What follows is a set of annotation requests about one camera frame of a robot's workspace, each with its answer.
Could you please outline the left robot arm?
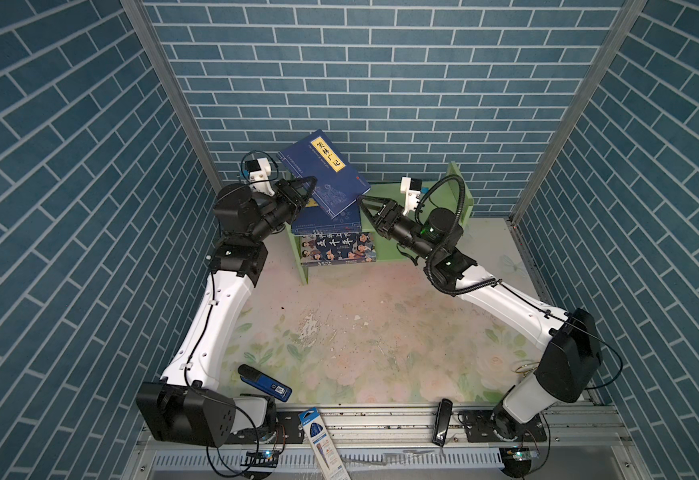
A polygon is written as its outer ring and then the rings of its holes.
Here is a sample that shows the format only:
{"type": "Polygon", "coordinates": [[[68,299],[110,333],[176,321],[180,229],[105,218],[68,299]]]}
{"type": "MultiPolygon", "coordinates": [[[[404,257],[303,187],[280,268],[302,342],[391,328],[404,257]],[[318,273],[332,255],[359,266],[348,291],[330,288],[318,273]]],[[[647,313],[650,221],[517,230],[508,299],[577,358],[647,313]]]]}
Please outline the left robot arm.
{"type": "Polygon", "coordinates": [[[269,194],[244,183],[218,192],[213,214],[221,238],[209,260],[200,305],[159,380],[144,382],[136,394],[138,410],[156,440],[217,448],[245,430],[254,439],[273,432],[273,398],[224,396],[219,373],[237,319],[263,272],[265,239],[297,218],[315,184],[309,176],[278,180],[269,194]]]}

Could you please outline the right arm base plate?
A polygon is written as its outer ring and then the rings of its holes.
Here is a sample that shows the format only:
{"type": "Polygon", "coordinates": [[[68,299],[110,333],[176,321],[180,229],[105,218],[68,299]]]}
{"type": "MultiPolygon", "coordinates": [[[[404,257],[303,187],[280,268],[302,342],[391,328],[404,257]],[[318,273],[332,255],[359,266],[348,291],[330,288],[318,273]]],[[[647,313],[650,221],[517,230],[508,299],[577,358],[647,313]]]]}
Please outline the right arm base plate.
{"type": "Polygon", "coordinates": [[[547,428],[537,415],[531,421],[522,424],[509,414],[490,409],[459,410],[455,418],[467,434],[471,443],[481,442],[521,442],[521,440],[547,441],[547,428]]]}

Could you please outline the colourful illustrated book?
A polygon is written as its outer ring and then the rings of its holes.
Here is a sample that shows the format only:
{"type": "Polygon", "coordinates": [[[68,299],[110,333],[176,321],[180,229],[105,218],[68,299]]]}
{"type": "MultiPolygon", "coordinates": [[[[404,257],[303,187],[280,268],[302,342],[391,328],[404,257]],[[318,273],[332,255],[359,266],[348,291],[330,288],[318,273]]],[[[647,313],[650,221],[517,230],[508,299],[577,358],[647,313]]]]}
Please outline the colourful illustrated book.
{"type": "Polygon", "coordinates": [[[306,266],[377,261],[377,250],[367,232],[305,235],[299,240],[299,260],[306,266]]]}

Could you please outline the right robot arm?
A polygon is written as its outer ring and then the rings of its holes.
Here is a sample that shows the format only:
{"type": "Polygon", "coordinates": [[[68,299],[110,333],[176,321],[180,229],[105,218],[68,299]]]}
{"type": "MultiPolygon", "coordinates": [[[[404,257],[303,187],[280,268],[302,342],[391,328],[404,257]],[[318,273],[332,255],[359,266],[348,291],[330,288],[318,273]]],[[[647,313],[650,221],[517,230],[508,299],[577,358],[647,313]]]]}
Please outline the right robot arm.
{"type": "Polygon", "coordinates": [[[359,206],[377,234],[425,262],[425,276],[437,291],[489,312],[543,352],[535,371],[493,409],[491,422],[500,438],[517,439],[543,410],[573,403],[589,387],[603,363],[603,344],[589,312],[553,307],[491,275],[457,247],[463,228],[447,208],[419,221],[389,198],[363,195],[359,206]]]}

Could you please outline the dark blue book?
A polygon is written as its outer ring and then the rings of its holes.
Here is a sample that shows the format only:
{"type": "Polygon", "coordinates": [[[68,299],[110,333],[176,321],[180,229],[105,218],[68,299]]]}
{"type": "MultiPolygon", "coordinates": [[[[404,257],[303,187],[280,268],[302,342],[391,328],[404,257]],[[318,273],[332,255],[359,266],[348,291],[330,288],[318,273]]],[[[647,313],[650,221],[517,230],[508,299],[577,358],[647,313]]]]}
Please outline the dark blue book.
{"type": "Polygon", "coordinates": [[[361,231],[361,210],[356,203],[330,218],[316,203],[307,205],[290,224],[293,235],[327,235],[361,231]]]}
{"type": "Polygon", "coordinates": [[[312,198],[331,219],[371,190],[371,184],[322,130],[280,150],[277,157],[294,177],[316,179],[312,198]]]}

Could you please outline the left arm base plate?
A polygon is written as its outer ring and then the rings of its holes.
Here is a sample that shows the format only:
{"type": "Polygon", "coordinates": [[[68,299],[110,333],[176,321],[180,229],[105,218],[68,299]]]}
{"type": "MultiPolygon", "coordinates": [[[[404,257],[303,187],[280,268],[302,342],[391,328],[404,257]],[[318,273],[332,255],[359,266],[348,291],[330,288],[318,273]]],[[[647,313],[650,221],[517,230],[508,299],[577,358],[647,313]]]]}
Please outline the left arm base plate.
{"type": "Polygon", "coordinates": [[[227,438],[227,444],[255,445],[276,442],[279,445],[303,444],[305,435],[297,412],[277,412],[274,419],[267,417],[264,423],[253,429],[247,421],[246,428],[232,432],[227,438]]]}

